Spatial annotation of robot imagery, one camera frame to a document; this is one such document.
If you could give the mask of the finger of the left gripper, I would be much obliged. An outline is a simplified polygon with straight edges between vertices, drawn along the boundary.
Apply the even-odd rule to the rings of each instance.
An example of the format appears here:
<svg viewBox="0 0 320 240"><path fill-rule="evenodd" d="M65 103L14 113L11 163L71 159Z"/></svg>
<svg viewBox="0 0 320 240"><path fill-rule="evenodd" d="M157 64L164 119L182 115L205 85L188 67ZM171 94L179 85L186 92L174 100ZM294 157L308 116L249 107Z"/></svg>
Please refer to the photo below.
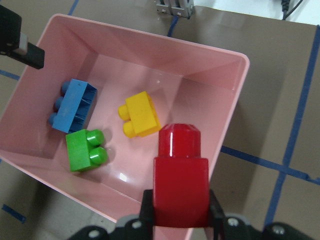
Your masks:
<svg viewBox="0 0 320 240"><path fill-rule="evenodd" d="M0 54L33 67L45 65L45 51L29 42L21 32L22 17L10 9L0 7Z"/></svg>

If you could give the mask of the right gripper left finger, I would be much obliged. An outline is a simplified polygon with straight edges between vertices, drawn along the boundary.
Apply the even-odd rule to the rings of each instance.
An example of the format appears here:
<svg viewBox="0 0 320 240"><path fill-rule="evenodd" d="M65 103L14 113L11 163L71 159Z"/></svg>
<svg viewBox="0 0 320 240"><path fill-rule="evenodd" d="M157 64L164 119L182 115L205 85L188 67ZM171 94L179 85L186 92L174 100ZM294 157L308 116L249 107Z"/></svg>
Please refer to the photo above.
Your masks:
<svg viewBox="0 0 320 240"><path fill-rule="evenodd" d="M154 239L154 227L155 227L155 211L153 205L153 190L146 189L143 192L139 219L144 222L146 226L146 235L148 240Z"/></svg>

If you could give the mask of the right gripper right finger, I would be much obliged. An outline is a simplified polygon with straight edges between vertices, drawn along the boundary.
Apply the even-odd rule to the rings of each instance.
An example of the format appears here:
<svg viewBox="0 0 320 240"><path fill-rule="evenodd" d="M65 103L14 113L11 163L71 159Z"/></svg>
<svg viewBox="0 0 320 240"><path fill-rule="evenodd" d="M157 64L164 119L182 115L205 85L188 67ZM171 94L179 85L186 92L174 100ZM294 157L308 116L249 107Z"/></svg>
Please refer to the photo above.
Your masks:
<svg viewBox="0 0 320 240"><path fill-rule="evenodd" d="M207 240L224 240L225 213L212 189L209 190L208 226L204 228Z"/></svg>

